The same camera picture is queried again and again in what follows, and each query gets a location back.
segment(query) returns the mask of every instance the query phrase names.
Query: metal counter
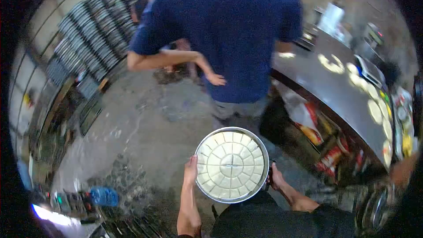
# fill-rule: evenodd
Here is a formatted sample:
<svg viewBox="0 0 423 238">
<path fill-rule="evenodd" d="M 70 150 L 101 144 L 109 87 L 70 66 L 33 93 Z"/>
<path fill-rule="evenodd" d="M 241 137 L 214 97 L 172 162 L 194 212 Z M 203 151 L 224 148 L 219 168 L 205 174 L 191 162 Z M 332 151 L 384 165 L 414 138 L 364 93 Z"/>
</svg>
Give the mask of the metal counter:
<svg viewBox="0 0 423 238">
<path fill-rule="evenodd" d="M 386 136 L 382 125 L 376 124 L 369 113 L 369 94 L 350 83 L 346 67 L 343 74 L 333 73 L 323 67 L 317 58 L 318 54 L 323 54 L 335 62 L 331 56 L 333 54 L 344 65 L 347 62 L 355 64 L 353 51 L 319 31 L 314 51 L 294 46 L 293 53 L 296 54 L 294 58 L 281 58 L 274 54 L 272 76 L 305 99 L 316 103 L 353 143 L 358 143 L 370 157 L 373 152 L 380 163 L 384 164 L 382 149 Z"/>
</svg>

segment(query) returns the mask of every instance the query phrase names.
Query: bottle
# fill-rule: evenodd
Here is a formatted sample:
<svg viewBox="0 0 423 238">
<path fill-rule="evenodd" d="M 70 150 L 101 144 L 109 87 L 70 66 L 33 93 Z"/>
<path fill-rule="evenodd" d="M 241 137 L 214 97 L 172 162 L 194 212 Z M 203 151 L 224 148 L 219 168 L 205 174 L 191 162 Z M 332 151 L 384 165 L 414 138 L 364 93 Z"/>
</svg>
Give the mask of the bottle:
<svg viewBox="0 0 423 238">
<path fill-rule="evenodd" d="M 116 207 L 119 195 L 113 188 L 94 186 L 90 190 L 93 204 L 98 206 Z"/>
</svg>

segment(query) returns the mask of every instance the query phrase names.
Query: navy blue t-shirt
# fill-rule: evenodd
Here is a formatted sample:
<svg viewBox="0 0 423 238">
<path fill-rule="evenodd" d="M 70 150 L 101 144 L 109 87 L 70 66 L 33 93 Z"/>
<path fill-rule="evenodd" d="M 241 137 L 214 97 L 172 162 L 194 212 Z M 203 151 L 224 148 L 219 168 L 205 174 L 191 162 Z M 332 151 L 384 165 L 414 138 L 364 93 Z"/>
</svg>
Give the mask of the navy blue t-shirt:
<svg viewBox="0 0 423 238">
<path fill-rule="evenodd" d="M 253 103 L 266 96 L 275 40 L 301 36 L 300 0 L 155 0 L 130 50 L 153 55 L 162 46 L 186 38 L 202 53 L 225 86 L 205 84 L 220 102 Z"/>
</svg>

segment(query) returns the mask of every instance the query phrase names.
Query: digital scale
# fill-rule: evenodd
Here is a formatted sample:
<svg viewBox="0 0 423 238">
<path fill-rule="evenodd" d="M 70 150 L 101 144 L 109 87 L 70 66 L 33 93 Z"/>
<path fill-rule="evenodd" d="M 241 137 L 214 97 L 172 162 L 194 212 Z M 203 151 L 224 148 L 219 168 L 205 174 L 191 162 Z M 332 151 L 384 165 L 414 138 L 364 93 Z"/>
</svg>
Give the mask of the digital scale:
<svg viewBox="0 0 423 238">
<path fill-rule="evenodd" d="M 382 72 L 377 68 L 377 66 L 375 66 L 367 59 L 361 58 L 359 55 L 355 54 L 354 56 L 357 58 L 362 68 L 361 74 L 363 77 L 378 88 L 382 88 L 382 83 L 384 83 L 385 80 Z"/>
</svg>

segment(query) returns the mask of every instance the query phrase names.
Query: stainless steel countertop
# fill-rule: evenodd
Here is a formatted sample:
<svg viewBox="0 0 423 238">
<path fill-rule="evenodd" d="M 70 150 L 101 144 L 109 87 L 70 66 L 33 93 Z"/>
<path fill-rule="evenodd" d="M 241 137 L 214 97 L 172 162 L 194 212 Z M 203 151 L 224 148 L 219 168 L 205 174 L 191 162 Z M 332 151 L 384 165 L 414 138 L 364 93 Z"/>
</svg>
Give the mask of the stainless steel countertop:
<svg viewBox="0 0 423 238">
<path fill-rule="evenodd" d="M 376 124 L 369 113 L 369 94 L 350 83 L 346 67 L 343 74 L 333 73 L 323 67 L 317 58 L 318 54 L 323 54 L 331 62 L 335 62 L 333 54 L 344 65 L 347 62 L 355 64 L 353 51 L 330 35 L 319 31 L 314 51 L 294 46 L 293 53 L 296 57 L 288 59 L 274 54 L 273 69 L 326 104 L 362 138 L 384 164 L 382 149 L 386 136 L 382 125 Z"/>
</svg>

